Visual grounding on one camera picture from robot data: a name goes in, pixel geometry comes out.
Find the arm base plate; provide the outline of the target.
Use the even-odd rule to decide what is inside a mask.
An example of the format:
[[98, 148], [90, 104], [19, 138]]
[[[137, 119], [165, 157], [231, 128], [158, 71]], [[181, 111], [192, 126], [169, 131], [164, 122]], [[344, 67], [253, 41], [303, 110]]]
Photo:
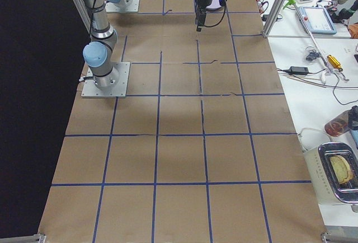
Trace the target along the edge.
[[107, 13], [138, 13], [140, 0], [106, 0]]
[[106, 77], [96, 77], [88, 69], [82, 94], [84, 98], [126, 98], [130, 74], [130, 62], [111, 62], [112, 71]]

